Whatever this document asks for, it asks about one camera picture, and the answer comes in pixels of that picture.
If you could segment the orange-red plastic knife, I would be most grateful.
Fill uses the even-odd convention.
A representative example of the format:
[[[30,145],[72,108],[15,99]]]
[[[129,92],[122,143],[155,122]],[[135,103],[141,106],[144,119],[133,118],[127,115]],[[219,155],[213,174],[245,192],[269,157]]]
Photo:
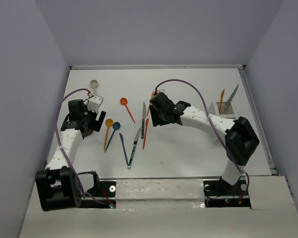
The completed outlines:
[[[145,122],[145,133],[144,133],[144,138],[143,138],[143,150],[145,149],[145,145],[146,145],[146,138],[147,138],[147,131],[148,131],[148,124],[149,124],[149,118],[146,119]]]

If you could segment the yellow-orange plastic knife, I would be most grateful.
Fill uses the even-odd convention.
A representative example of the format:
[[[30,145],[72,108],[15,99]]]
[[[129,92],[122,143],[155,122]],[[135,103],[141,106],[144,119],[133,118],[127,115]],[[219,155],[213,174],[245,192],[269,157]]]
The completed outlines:
[[[155,91],[152,91],[150,99],[151,99],[151,98],[153,98],[153,97],[154,97],[154,95],[155,95]],[[149,116],[149,112],[150,112],[150,109],[149,109],[149,107],[150,107],[150,105],[151,105],[151,103],[149,103],[149,106],[147,107],[147,113],[146,113],[146,117],[148,117],[148,116]]]

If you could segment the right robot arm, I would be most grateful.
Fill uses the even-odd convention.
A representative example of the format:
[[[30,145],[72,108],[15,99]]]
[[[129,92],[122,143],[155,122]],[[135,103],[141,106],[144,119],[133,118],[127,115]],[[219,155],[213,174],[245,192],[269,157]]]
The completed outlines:
[[[149,110],[153,126],[178,124],[213,133],[228,156],[219,189],[223,194],[231,194],[236,190],[245,166],[259,145],[259,138],[248,119],[221,118],[183,101],[175,104],[163,92],[158,92],[150,99]]]

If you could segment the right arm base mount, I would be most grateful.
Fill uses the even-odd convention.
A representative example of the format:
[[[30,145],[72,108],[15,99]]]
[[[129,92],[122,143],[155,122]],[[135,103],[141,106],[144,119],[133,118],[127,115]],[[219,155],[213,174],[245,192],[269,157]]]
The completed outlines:
[[[249,193],[246,191],[247,181],[241,179],[234,186],[226,186],[219,180],[203,181],[205,207],[251,207]]]

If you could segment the dark brown wooden spoon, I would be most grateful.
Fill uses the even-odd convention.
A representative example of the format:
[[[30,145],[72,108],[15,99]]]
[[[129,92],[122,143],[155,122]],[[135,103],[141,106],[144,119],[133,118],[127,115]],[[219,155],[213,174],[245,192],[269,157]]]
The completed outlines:
[[[93,129],[90,128],[90,129],[88,129],[88,130],[86,131],[85,136],[89,136],[89,135],[91,135],[92,133],[93,133]]]

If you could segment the black-handle metal knife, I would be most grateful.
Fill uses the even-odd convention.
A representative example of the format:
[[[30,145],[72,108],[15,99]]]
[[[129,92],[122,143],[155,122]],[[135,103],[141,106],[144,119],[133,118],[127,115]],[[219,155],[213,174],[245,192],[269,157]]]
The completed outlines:
[[[146,116],[147,116],[147,108],[146,108],[145,102],[143,102],[141,139],[144,138]]]

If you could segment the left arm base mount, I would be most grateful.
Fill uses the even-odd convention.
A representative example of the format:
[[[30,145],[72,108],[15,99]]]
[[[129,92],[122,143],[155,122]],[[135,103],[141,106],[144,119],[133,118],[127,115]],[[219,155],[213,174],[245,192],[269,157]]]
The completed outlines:
[[[90,188],[85,199],[81,201],[81,208],[115,209],[116,208],[116,181],[101,180],[99,185]]]

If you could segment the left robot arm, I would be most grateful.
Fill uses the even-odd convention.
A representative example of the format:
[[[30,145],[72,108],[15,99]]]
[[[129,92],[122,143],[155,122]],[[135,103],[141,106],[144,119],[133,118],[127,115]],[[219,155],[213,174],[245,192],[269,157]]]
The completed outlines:
[[[56,130],[58,146],[45,168],[35,176],[43,211],[77,208],[84,192],[90,196],[99,192],[100,183],[92,178],[81,184],[74,161],[82,141],[101,129],[106,116],[106,112],[99,110],[102,103],[100,96],[68,102],[69,112]]]

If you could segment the pink-handle metal knife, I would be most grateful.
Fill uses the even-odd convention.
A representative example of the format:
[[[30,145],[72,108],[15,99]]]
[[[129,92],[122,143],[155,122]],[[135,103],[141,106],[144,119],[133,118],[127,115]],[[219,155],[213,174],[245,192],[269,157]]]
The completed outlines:
[[[232,92],[232,94],[230,95],[230,97],[228,98],[226,104],[224,105],[223,109],[222,109],[222,114],[225,113],[227,107],[231,104],[234,96],[236,95],[237,91],[238,91],[239,85],[237,84],[237,86],[235,87],[234,91]]]

